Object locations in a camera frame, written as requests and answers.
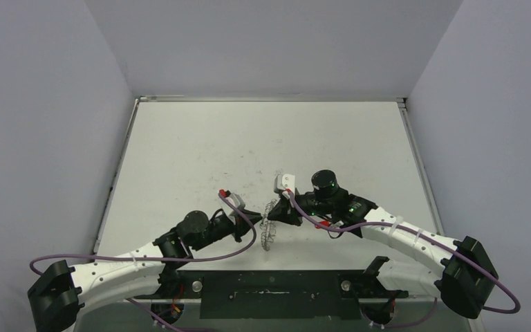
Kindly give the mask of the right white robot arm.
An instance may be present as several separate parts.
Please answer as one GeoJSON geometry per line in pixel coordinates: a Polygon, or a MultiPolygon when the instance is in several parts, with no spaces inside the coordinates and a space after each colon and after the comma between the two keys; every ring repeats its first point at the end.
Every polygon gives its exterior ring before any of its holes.
{"type": "Polygon", "coordinates": [[[499,275],[481,242],[472,237],[444,237],[407,223],[340,187],[329,169],[316,172],[311,183],[312,191],[301,194],[295,176],[276,176],[274,192],[279,201],[268,219],[296,226],[308,220],[330,232],[376,241],[415,261],[386,260],[365,274],[363,287],[369,295],[379,297],[386,291],[430,295],[469,319],[476,319],[486,308],[499,275]]]}

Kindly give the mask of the silver keyring disc with rings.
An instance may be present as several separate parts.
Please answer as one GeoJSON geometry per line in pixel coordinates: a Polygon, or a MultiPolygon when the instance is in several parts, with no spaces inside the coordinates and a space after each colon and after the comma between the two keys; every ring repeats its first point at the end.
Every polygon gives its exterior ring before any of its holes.
{"type": "Polygon", "coordinates": [[[270,251],[272,244],[274,243],[274,238],[276,235],[274,221],[269,220],[268,214],[273,210],[277,204],[276,199],[272,199],[264,207],[263,218],[259,224],[261,229],[261,247],[264,251],[270,251]]]}

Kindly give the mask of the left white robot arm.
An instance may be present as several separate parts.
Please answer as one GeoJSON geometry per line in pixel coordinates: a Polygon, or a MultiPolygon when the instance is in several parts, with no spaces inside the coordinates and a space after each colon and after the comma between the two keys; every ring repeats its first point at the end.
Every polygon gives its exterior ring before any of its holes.
{"type": "Polygon", "coordinates": [[[246,209],[219,209],[212,217],[195,210],[169,232],[109,261],[57,261],[28,290],[35,328],[64,331],[89,311],[128,297],[171,297],[178,290],[176,270],[192,259],[192,251],[228,236],[240,242],[262,218],[246,209]]]}

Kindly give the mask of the key with red tag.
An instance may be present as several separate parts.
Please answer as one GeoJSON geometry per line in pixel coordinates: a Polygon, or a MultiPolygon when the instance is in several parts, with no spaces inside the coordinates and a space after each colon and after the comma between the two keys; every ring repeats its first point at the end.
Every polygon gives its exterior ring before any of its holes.
{"type": "Polygon", "coordinates": [[[317,229],[322,229],[322,228],[337,228],[337,226],[333,223],[331,223],[330,221],[319,221],[317,225],[315,225],[315,227],[317,229]]]}

